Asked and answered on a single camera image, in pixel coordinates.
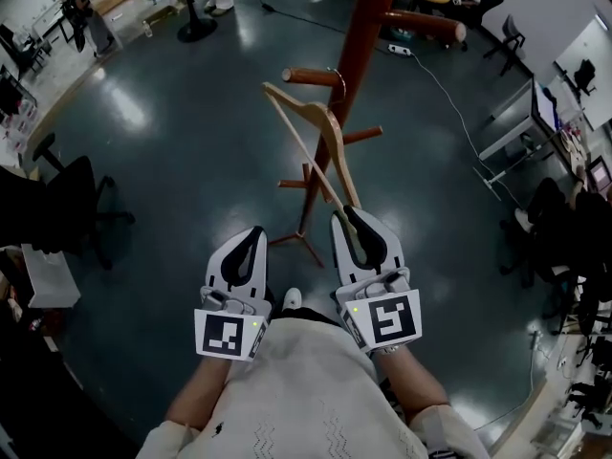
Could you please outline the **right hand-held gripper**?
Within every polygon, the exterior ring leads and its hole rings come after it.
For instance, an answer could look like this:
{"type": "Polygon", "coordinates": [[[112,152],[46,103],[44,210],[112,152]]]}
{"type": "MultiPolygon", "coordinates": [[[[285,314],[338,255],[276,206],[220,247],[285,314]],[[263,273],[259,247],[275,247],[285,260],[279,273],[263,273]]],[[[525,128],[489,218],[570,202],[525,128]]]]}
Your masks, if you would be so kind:
{"type": "Polygon", "coordinates": [[[344,206],[343,212],[347,221],[335,211],[330,222],[343,286],[334,292],[342,324],[364,353],[419,339],[423,335],[420,294],[409,286],[410,271],[403,267],[399,238],[361,208],[344,206]],[[364,280],[369,271],[381,275],[364,280]]]}

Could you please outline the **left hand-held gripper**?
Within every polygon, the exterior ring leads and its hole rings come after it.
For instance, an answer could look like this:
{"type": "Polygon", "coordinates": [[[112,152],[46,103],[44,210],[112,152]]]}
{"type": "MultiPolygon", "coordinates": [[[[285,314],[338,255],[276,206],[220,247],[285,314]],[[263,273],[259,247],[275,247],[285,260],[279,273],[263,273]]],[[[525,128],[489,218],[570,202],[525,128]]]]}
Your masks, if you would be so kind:
{"type": "Polygon", "coordinates": [[[269,327],[273,304],[266,298],[266,232],[259,226],[232,236],[208,261],[201,289],[202,308],[194,311],[198,355],[252,361],[269,327]],[[239,298],[222,292],[245,292],[239,298]]]}

